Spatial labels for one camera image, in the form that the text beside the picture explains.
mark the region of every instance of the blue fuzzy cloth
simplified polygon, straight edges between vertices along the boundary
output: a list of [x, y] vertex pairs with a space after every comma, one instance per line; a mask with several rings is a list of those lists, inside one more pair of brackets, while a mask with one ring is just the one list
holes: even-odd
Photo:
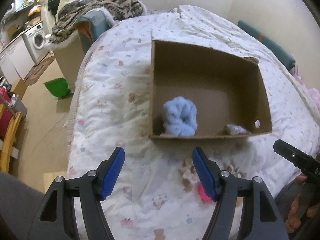
[[176, 97], [162, 107], [165, 132], [175, 136], [193, 136], [198, 127], [196, 105], [183, 97]]

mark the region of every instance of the white patterned bed sheet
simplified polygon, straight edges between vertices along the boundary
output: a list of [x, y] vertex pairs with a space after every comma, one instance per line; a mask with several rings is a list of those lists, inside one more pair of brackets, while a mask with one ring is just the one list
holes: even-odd
[[[256, 57], [273, 132], [240, 140], [150, 140], [151, 32], [156, 38]], [[124, 148], [124, 166], [111, 196], [102, 203], [115, 239], [202, 238], [215, 203], [202, 202], [194, 185], [186, 189], [181, 173], [183, 161], [196, 146], [235, 176], [260, 176], [273, 196], [299, 173], [273, 152], [274, 141], [281, 138], [313, 156], [319, 148], [318, 113], [284, 66], [256, 39], [209, 11], [179, 6], [172, 12], [124, 20], [105, 32], [93, 48], [79, 82], [68, 178], [97, 168], [116, 146]], [[240, 214], [238, 206], [237, 223]], [[76, 216], [85, 239], [79, 201]], [[236, 232], [235, 223], [230, 236]]]

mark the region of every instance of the pink round object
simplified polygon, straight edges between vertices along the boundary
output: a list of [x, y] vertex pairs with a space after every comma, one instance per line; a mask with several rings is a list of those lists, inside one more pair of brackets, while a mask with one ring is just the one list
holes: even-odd
[[212, 201], [212, 199], [205, 194], [201, 182], [198, 183], [198, 192], [199, 192], [199, 195], [200, 195], [200, 197], [202, 198], [203, 201], [205, 201], [205, 202], [211, 202]]

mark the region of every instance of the blue gripper pad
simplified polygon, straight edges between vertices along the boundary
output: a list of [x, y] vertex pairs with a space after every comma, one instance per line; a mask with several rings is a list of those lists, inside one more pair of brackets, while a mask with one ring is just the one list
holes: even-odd
[[124, 164], [124, 150], [122, 148], [116, 153], [112, 163], [109, 166], [109, 169], [106, 175], [103, 178], [102, 190], [100, 196], [105, 200], [108, 196], [111, 195], [113, 188], [118, 179], [119, 173]]
[[198, 173], [205, 194], [215, 201], [217, 193], [215, 191], [214, 179], [196, 148], [192, 152], [192, 161], [194, 167], [196, 168], [196, 172]]

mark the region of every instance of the white cabinet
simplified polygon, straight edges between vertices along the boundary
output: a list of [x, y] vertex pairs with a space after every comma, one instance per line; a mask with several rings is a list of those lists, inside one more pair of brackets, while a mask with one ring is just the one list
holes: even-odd
[[14, 64], [9, 58], [8, 49], [5, 49], [0, 54], [0, 68], [7, 81], [13, 84], [20, 76], [16, 72]]
[[19, 76], [22, 79], [25, 79], [35, 63], [28, 52], [22, 36], [18, 37], [12, 44], [10, 44], [7, 50], [10, 60], [12, 61]]

